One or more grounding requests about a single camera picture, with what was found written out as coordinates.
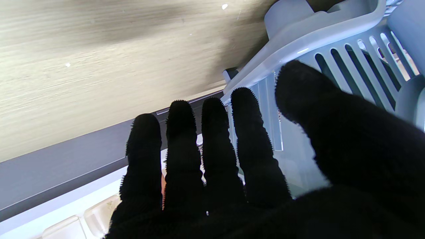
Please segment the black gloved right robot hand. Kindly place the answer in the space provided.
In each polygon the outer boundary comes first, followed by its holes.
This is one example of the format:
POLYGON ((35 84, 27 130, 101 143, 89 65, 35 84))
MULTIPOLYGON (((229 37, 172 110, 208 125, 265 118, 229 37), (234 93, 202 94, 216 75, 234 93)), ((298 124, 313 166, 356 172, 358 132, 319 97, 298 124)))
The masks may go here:
POLYGON ((167 119, 165 191, 160 125, 142 114, 129 134, 121 203, 105 238, 424 238, 423 131, 296 60, 281 68, 275 101, 310 139, 331 186, 291 197, 249 88, 231 95, 237 151, 220 99, 204 101, 202 153, 193 110, 177 100, 167 119))

